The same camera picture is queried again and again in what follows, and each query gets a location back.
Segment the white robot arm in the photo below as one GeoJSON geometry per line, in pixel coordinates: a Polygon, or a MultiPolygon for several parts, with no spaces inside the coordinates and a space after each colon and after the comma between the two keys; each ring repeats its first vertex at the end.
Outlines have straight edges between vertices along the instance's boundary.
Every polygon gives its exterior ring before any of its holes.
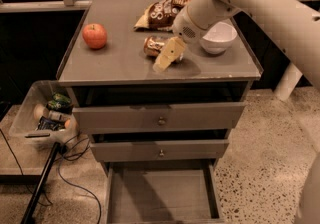
{"type": "Polygon", "coordinates": [[[319,14],[297,0],[190,0],[173,31],[192,44],[215,23],[246,13],[312,87],[281,102],[252,92],[214,176],[227,224],[320,224],[319,14]]]}

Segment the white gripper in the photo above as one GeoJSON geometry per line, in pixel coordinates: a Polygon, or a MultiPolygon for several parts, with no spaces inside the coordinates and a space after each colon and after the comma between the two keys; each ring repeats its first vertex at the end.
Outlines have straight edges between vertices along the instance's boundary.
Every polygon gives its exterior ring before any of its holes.
{"type": "Polygon", "coordinates": [[[161,49],[153,65],[155,72],[165,71],[185,51],[186,44],[194,44],[202,38],[208,29],[204,11],[186,5],[175,17],[172,30],[175,36],[161,49]]]}

